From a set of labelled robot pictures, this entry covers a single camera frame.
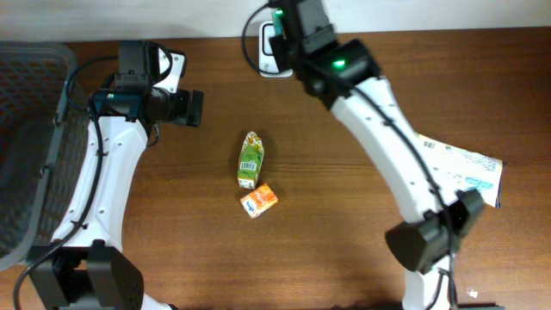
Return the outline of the yellow green snack packet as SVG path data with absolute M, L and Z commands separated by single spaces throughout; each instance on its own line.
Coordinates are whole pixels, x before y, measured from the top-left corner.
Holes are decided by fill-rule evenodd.
M 241 188 L 256 188 L 263 158 L 264 147 L 262 139 L 255 132 L 248 132 L 238 159 L 237 179 L 238 185 Z

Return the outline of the orange tissue pack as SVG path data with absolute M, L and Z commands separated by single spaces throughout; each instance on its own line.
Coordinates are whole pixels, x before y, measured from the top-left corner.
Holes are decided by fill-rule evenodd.
M 252 219 L 256 219 L 278 202 L 278 197 L 267 183 L 240 199 L 243 209 Z

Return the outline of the cream snack bag blue label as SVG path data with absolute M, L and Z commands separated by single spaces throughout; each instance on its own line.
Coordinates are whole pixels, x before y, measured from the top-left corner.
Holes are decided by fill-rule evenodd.
M 443 164 L 440 168 L 441 174 L 455 183 L 458 189 L 477 189 L 487 205 L 501 208 L 502 175 L 506 162 L 443 143 L 420 133 L 416 136 L 423 144 L 425 152 Z

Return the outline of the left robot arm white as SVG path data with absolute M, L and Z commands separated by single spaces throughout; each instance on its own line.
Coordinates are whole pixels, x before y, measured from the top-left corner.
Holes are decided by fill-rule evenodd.
M 77 185 L 49 245 L 33 246 L 16 280 L 30 279 L 47 309 L 168 309 L 145 292 L 122 253 L 122 226 L 139 159 L 160 123 L 201 124 L 204 94 L 179 88 L 187 56 L 153 41 L 122 41 L 119 69 L 87 102 L 87 148 Z

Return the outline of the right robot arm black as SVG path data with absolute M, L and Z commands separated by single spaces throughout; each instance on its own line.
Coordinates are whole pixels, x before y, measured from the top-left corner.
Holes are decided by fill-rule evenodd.
M 351 132 L 383 176 L 403 217 L 386 231 L 406 271 L 404 309 L 456 309 L 455 260 L 484 209 L 476 189 L 461 190 L 401 112 L 387 77 L 358 39 L 341 42 L 320 1 L 269 1 L 279 70 L 291 69 Z

